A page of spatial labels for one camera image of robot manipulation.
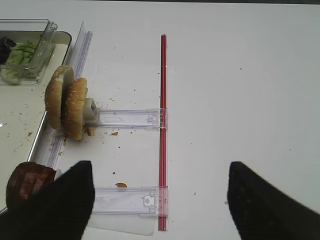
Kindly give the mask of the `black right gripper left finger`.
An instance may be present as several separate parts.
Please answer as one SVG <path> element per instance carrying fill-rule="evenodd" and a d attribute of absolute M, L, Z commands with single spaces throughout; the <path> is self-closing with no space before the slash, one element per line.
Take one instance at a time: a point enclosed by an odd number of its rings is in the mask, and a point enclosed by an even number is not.
<path fill-rule="evenodd" d="M 21 205 L 0 215 L 2 240 L 80 240 L 95 200 L 92 164 L 79 161 Z"/>

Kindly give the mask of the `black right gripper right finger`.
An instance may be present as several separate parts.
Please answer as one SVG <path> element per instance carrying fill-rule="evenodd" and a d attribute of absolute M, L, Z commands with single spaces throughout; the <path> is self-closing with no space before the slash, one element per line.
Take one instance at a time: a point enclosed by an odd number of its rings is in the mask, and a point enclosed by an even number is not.
<path fill-rule="evenodd" d="M 318 240 L 320 215 L 240 161 L 229 166 L 227 201 L 243 240 Z"/>

